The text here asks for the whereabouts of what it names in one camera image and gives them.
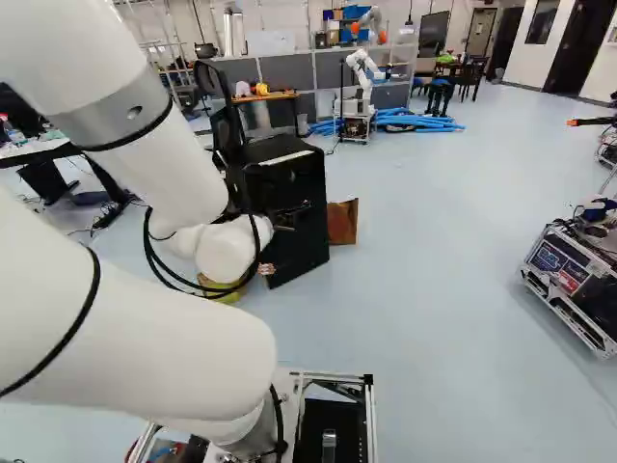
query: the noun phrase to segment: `white wall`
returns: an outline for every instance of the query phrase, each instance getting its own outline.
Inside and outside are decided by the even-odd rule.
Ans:
[[[609,45],[606,39],[613,27],[617,26],[617,13],[608,26],[604,42],[598,50],[596,61],[589,71],[585,85],[580,91],[580,96],[584,98],[596,99],[597,101],[609,102],[609,95],[617,90],[617,45]]]
[[[521,0],[501,0],[501,2],[512,3]],[[228,0],[196,0],[198,12],[200,14],[201,26],[205,41],[217,43],[223,42],[223,9]],[[165,24],[165,29],[172,41],[178,41],[175,36],[172,17],[167,14],[163,0],[152,0],[154,8],[148,1],[141,1],[133,4],[135,15],[139,18],[140,27],[134,21],[130,10],[126,5],[117,5],[121,16],[133,31],[133,34],[142,41],[141,36],[146,41],[161,40],[166,41],[161,27],[161,18]],[[309,34],[307,31],[308,16],[310,30],[312,33],[321,30],[322,11],[331,7],[331,0],[308,0],[308,15],[305,0],[261,0],[261,8],[257,6],[255,0],[236,0],[236,4],[244,11],[245,31],[254,30],[286,30],[291,31],[295,36],[296,48],[299,50],[309,49]],[[398,29],[405,23],[409,13],[409,0],[373,0],[348,2],[360,5],[378,5],[383,13],[384,27],[389,27],[390,39],[394,40]],[[202,42],[201,34],[195,20],[191,0],[168,0],[170,12],[175,21],[179,41],[187,42],[183,46],[188,59],[195,59],[194,43]],[[431,0],[414,0],[412,20],[416,27],[419,27],[421,17],[429,13]],[[492,6],[500,9],[500,1],[496,0]],[[468,36],[469,25],[473,15],[473,8],[486,8],[480,0],[433,0],[432,13],[452,10],[446,49],[453,49],[455,53],[465,51],[465,44]]]
[[[575,1],[561,0],[557,15],[550,29],[549,39],[544,45],[524,42],[537,0],[527,0],[525,2],[521,25],[519,26],[519,32],[517,33],[503,80],[540,89],[544,87]]]

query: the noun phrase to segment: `table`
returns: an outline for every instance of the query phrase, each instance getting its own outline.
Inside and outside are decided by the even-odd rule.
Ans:
[[[296,129],[296,137],[300,137],[300,130],[298,129],[298,113],[296,108],[296,100],[300,97],[300,94],[295,90],[285,91],[285,92],[272,92],[268,95],[259,96],[259,95],[251,95],[251,96],[240,96],[238,98],[233,97],[231,102],[236,105],[253,103],[256,101],[274,101],[280,99],[286,99],[291,102],[291,111],[293,113],[293,125]]]
[[[62,157],[83,154],[68,138],[57,138],[48,141],[34,140],[22,147],[7,144],[0,149],[0,169],[24,166]]]
[[[7,144],[0,149],[0,169],[26,166],[21,176],[42,197],[45,196],[45,188],[51,186],[55,181],[53,187],[46,188],[49,192],[54,190],[53,194],[50,193],[48,197],[45,197],[45,205],[53,205],[64,195],[70,193],[79,184],[79,180],[72,181],[66,184],[65,188],[62,188],[61,185],[65,183],[60,175],[60,171],[54,165],[50,165],[49,161],[81,154],[83,152],[74,146],[68,138],[47,141],[32,140],[22,147]],[[107,193],[87,192],[80,193],[79,195],[69,195],[73,203],[75,205],[92,205],[108,201],[109,199],[118,204],[127,203],[128,196],[111,176],[88,156],[86,156],[86,159]],[[37,184],[40,183],[41,177],[46,177],[50,185]]]

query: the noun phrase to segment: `light blue floor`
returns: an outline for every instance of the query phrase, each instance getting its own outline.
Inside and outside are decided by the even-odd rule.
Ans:
[[[328,195],[360,198],[359,244],[274,291],[253,282],[242,307],[272,327],[285,365],[375,375],[382,462],[612,463],[617,360],[596,361],[517,268],[543,225],[607,175],[593,159],[600,130],[565,120],[609,112],[486,85],[450,114],[468,130],[339,146]],[[94,248],[153,279],[143,212],[132,206]],[[4,405],[0,456],[121,461],[141,425]]]

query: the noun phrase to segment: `bottle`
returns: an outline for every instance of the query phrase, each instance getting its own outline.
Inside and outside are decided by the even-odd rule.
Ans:
[[[2,118],[4,132],[11,139],[16,147],[21,147],[28,143],[28,139],[21,133],[21,130],[14,128],[8,118]]]

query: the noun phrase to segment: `door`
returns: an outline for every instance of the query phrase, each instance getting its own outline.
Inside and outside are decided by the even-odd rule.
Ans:
[[[469,27],[467,47],[465,51],[469,55],[485,56],[489,39],[493,32],[496,8],[476,8],[473,10],[473,18]]]
[[[508,66],[510,54],[514,47],[514,40],[519,31],[519,24],[523,16],[523,7],[507,8],[503,11],[499,29],[497,30],[493,53],[491,54],[491,62],[486,70],[486,78],[492,80],[495,78],[495,69]]]
[[[617,0],[577,0],[550,67],[544,91],[578,96],[594,64]]]

